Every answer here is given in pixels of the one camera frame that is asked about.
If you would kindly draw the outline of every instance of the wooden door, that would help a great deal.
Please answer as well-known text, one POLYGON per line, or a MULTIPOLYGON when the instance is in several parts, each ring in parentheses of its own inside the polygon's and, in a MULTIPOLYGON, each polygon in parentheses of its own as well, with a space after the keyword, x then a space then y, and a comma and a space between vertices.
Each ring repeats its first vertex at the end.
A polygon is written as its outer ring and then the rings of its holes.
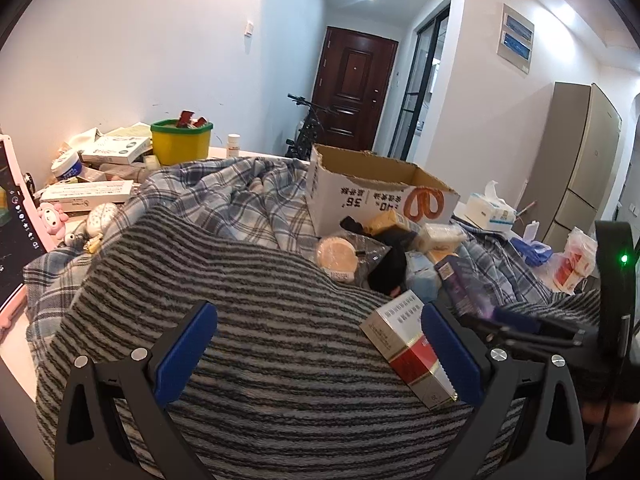
POLYGON ((345 28, 327 27, 313 102, 331 106, 320 114, 318 142, 370 150, 376 138, 398 42, 345 28))

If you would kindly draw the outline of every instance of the tablet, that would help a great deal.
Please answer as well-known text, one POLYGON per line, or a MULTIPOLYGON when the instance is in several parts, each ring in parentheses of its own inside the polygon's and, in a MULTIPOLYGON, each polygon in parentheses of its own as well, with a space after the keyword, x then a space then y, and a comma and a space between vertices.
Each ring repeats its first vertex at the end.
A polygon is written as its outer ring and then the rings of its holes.
POLYGON ((0 135, 0 340, 26 300, 22 268, 54 247, 22 178, 11 139, 0 135))

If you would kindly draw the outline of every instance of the door frame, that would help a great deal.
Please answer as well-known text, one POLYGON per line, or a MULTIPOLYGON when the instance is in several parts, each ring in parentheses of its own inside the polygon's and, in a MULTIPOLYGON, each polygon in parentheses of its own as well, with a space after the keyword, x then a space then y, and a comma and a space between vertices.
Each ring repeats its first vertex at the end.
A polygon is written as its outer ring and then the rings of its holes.
MULTIPOLYGON (((378 135, 378 130, 380 129, 380 121, 382 120, 382 112, 385 109, 385 104, 386 104, 386 96, 389 92, 389 85, 391 84, 391 75, 394 71, 394 67, 396 66, 396 60, 398 57, 398 44, 399 42, 396 40, 392 40, 391 38, 383 38, 382 36, 376 36, 375 34, 369 34, 368 32, 360 32, 359 30, 353 30, 352 28, 344 28, 344 27, 332 27, 330 25, 327 25, 326 28, 326 32, 324 34, 324 42, 322 43, 322 50, 320 51, 320 59, 318 60, 318 69, 316 70, 316 80, 314 82, 314 91, 313 94, 311 95, 311 101, 312 102, 316 102, 316 98, 318 97, 318 92, 319 92, 319 88, 320 88, 320 82, 322 81, 322 78, 320 77, 320 73, 321 70, 324 68, 324 62, 325 62, 325 56, 324 53, 328 48, 331 48, 331 32, 333 30, 345 30, 347 32, 352 32, 357 34, 358 36, 362 36, 363 38, 371 38, 372 40, 385 40, 385 41, 389 41, 390 43, 392 43, 393 45, 393 51, 391 53, 391 57, 392 57, 392 61, 391 64, 389 65, 389 69, 386 73, 386 84, 385 87, 383 89, 383 91, 381 92, 382 96, 382 106, 380 107, 380 116, 378 117, 378 123, 376 124, 376 131, 374 132, 373 135, 373 140, 372 140, 372 144, 371 144, 371 149, 373 149, 373 145, 376 142, 376 137, 378 135)), ((322 113, 319 114, 319 118, 322 122, 322 113)))
POLYGON ((427 53, 427 64, 425 65, 424 72, 422 73, 420 88, 418 90, 417 99, 415 101, 415 108, 412 111, 414 115, 411 118, 411 122, 409 123, 409 130, 407 131, 406 138, 404 139, 404 145, 402 146, 400 160, 406 160, 406 156, 409 154, 411 143, 414 140, 415 128, 418 125, 418 118, 420 117, 420 109, 422 108, 422 102, 424 101, 424 96, 427 93, 427 85, 429 84, 429 78, 431 76, 431 71, 433 70, 433 57, 435 56, 436 46, 438 44, 438 35, 440 33, 440 25, 444 20, 446 20, 449 17, 449 11, 450 11, 450 5, 442 9, 434 18, 429 20, 424 26, 422 26, 416 32, 416 37, 418 38, 418 41, 416 41, 415 43, 414 58, 411 62, 411 69, 409 70, 409 77, 407 78, 404 94, 402 94, 402 102, 400 104, 398 120, 396 121, 396 129, 394 130, 394 136, 391 139, 391 145, 389 146, 389 151, 386 154, 386 156, 388 157, 391 157, 394 151, 394 144, 396 143, 396 139, 398 138, 398 129, 400 128, 400 123, 402 121, 402 113, 410 112, 410 110, 404 109, 406 98, 409 94, 411 95, 415 94, 415 92, 408 92, 408 90, 409 90, 409 85, 412 82, 411 76, 414 73, 415 63, 418 58, 418 50, 420 47, 419 37, 425 30, 427 30, 429 27, 433 25, 433 34, 431 35, 431 39, 429 43, 429 51, 427 53))

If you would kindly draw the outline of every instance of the blue gripper pad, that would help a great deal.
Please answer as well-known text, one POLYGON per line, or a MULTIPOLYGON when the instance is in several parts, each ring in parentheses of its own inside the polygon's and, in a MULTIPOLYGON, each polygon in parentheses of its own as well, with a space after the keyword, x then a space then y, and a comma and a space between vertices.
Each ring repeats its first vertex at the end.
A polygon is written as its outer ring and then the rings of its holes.
POLYGON ((433 347, 458 397, 472 406, 484 401, 480 369, 462 341, 431 303, 422 308, 422 332, 433 347))
POLYGON ((537 334, 540 332, 540 322, 531 316, 525 316, 524 314, 518 314, 511 310, 504 310, 499 306, 494 308, 494 314, 492 319, 495 322, 508 325, 518 332, 525 332, 529 334, 537 334))
POLYGON ((154 396, 161 408, 180 397, 217 326, 216 307, 204 303, 158 366, 154 396))

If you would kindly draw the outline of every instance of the orange logo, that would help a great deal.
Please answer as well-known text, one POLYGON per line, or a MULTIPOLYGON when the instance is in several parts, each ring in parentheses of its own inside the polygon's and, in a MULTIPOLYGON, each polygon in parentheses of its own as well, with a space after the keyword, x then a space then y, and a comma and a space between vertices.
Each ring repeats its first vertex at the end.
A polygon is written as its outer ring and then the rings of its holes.
POLYGON ((444 209, 444 195, 441 191, 437 189, 431 189, 429 187, 417 187, 406 199, 404 203, 404 216, 406 216, 409 220, 414 222, 418 222, 422 219, 422 217, 428 218, 429 220, 436 219, 438 216, 442 214, 442 210, 444 209), (431 197, 436 199, 437 208, 436 211, 431 209, 431 197), (417 203, 417 214, 412 214, 411 209, 414 205, 414 202, 417 203))

